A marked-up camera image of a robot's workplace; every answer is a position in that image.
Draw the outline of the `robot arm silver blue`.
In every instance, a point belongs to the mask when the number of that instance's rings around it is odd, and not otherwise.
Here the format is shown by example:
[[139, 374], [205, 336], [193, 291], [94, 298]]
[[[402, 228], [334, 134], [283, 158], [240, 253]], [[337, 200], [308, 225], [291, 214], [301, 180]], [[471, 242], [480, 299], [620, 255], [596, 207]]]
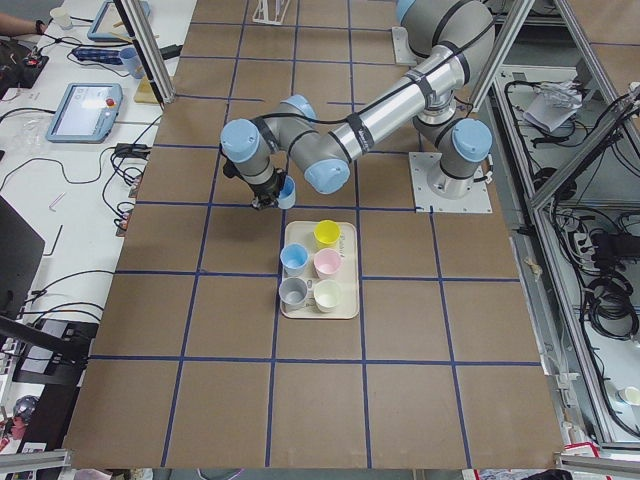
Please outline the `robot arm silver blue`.
[[486, 65], [495, 38], [494, 17], [480, 1], [399, 1], [396, 17], [421, 63], [367, 106], [333, 122], [328, 133], [316, 130], [320, 121], [302, 95], [282, 100], [272, 113], [224, 126], [223, 173], [249, 186], [253, 208], [293, 205], [284, 190], [287, 174], [273, 166], [273, 154], [285, 152], [306, 182], [328, 195], [348, 181], [354, 160], [408, 121], [442, 150], [445, 179], [472, 181], [492, 137], [481, 122], [457, 118], [454, 93]]

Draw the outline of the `person forearm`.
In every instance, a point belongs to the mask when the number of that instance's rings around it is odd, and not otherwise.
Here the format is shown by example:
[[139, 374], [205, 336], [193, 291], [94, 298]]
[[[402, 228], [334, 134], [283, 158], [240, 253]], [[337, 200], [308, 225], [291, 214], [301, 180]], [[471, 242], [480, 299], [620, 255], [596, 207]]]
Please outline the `person forearm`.
[[47, 25], [40, 19], [25, 20], [7, 13], [0, 13], [0, 31], [2, 36], [43, 35]]

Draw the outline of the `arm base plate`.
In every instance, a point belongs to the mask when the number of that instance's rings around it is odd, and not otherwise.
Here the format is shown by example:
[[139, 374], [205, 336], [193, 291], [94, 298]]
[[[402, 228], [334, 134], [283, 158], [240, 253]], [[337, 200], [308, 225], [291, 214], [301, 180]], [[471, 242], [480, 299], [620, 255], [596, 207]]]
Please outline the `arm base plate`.
[[408, 42], [408, 33], [404, 27], [394, 26], [391, 29], [395, 64], [414, 67], [418, 57], [411, 51]]
[[489, 180], [483, 164], [477, 165], [474, 176], [457, 180], [441, 170], [441, 154], [410, 152], [409, 170], [417, 213], [491, 214], [493, 208], [488, 192]]

